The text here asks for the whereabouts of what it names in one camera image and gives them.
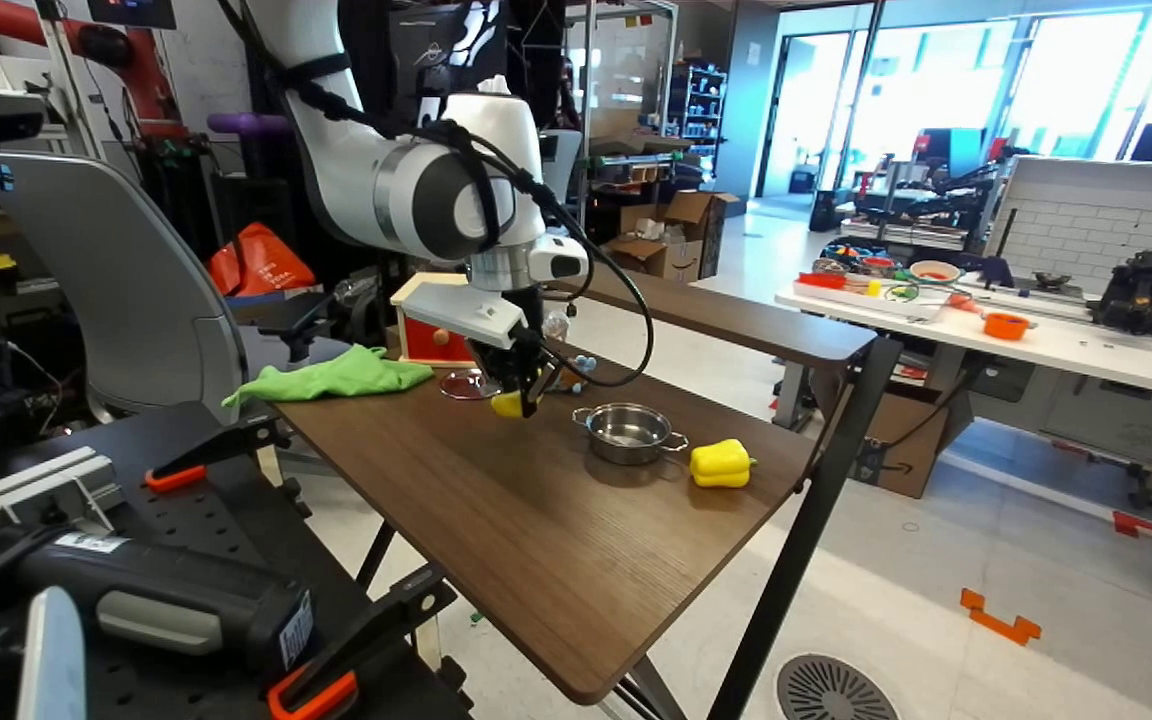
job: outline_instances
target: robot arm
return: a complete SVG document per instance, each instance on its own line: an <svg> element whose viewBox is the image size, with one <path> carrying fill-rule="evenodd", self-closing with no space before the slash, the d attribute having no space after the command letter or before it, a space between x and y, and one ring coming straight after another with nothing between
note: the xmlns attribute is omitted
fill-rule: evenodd
<svg viewBox="0 0 1152 720"><path fill-rule="evenodd" d="M517 171L538 175L530 107L517 97L447 97L445 120L462 128L461 140L501 149L509 171L479 163L468 145L384 135L373 122L340 120L342 107L359 107L359 92L342 59L337 0L242 0L242 11L249 19L232 15L232 23L283 75L315 212L346 244L445 268L462 263L462 286L424 286L401 307L509 352L484 357L484 367L509 391L526 391L538 362L537 284L586 270L583 246L547 236L537 201L512 189ZM319 92L337 97L332 107L306 102Z"/></svg>

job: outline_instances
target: floor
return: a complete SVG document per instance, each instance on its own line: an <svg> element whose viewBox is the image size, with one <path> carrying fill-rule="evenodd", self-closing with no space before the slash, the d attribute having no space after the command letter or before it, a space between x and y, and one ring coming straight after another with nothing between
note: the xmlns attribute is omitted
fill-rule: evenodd
<svg viewBox="0 0 1152 720"><path fill-rule="evenodd" d="M753 208L728 222L719 276L703 284L770 300L815 252L821 236L803 230L799 208ZM641 324L583 305L571 340L610 358L635 358ZM769 389L779 367L769 357L658 326L650 374L769 416ZM340 562L354 568L376 510L305 452L289 452L283 472L305 478L315 509L313 529ZM1103 521L1013 490L994 485L999 472L1055 477L1062 488L1108 499L1127 488L1120 469L1088 465L994 425L972 425L942 452L924 499L849 485L748 716L783 716L774 668L806 653L868 671L905 720L1152 716L1152 541L1120 535ZM650 661L686 716L706 711L793 516L797 504L657 642ZM397 542L379 583L417 562L421 554ZM1038 641L1021 649L972 622L960 608L962 588L984 591L989 611L1004 619L1035 619ZM629 716L614 698L568 702L468 603L445 611L441 649L468 668L477 716Z"/></svg>

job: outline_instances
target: metal bowl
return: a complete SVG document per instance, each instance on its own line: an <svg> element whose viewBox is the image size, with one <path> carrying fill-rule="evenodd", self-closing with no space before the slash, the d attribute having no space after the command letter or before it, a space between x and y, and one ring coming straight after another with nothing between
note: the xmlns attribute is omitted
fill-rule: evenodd
<svg viewBox="0 0 1152 720"><path fill-rule="evenodd" d="M643 402L577 408L571 418L583 426L586 452L607 465L641 469L686 446L686 435Z"/></svg>

